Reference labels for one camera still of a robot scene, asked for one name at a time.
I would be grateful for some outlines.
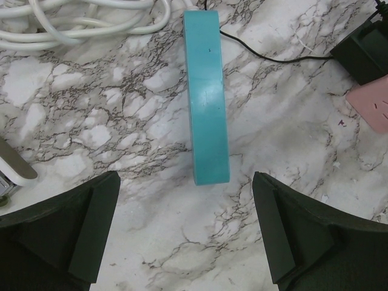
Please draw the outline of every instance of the black cable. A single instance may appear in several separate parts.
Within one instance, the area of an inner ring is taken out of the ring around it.
[[[204,2],[204,8],[205,10],[207,10],[207,0],[205,0]],[[296,58],[296,59],[290,59],[290,60],[285,60],[285,61],[281,61],[281,60],[278,60],[278,59],[272,59],[272,58],[269,58],[267,56],[264,56],[256,51],[254,51],[251,47],[249,47],[249,45],[247,45],[245,42],[243,42],[241,39],[237,38],[236,36],[233,36],[233,35],[230,35],[226,32],[223,32],[222,30],[219,31],[220,34],[234,40],[234,41],[237,41],[239,42],[240,44],[242,44],[248,51],[250,51],[251,53],[253,53],[255,56],[258,56],[259,58],[262,58],[262,59],[265,59],[267,61],[271,61],[271,62],[277,62],[279,64],[291,64],[293,62],[300,62],[300,61],[304,61],[305,59],[319,59],[319,60],[328,60],[328,59],[333,59],[334,57],[333,56],[303,56],[301,58]]]

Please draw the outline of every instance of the white marble countertop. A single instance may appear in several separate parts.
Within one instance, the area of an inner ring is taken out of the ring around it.
[[[373,6],[215,1],[224,31],[278,59],[325,55]],[[196,187],[181,14],[154,35],[0,53],[0,135],[39,173],[0,214],[117,170],[121,193],[92,291],[277,290],[254,172],[386,222],[388,136],[346,103],[355,83],[335,61],[273,64],[223,38],[231,182]]]

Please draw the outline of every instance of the pink object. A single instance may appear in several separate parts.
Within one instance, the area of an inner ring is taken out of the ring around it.
[[[374,131],[388,132],[388,75],[351,91],[346,99]]]

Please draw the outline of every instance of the white cord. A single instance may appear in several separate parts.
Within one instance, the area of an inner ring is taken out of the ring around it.
[[[5,0],[4,8],[0,8],[0,49],[35,51],[56,47],[57,45],[75,45],[95,36],[115,35],[119,33],[143,35],[157,32],[168,23],[171,17],[170,0],[162,2],[164,14],[155,24],[135,27],[152,9],[154,0]],[[45,13],[71,2],[88,3],[85,17],[55,17]],[[192,8],[191,0],[183,0],[188,8]],[[98,7],[110,7],[123,10],[139,10],[130,20],[112,24],[96,18]],[[58,30],[60,25],[74,25],[69,30]],[[46,32],[36,33],[36,28]]]

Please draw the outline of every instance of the teal rectangular block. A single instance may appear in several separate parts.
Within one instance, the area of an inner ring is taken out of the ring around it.
[[[216,11],[185,11],[193,173],[196,185],[229,182],[221,35]]]

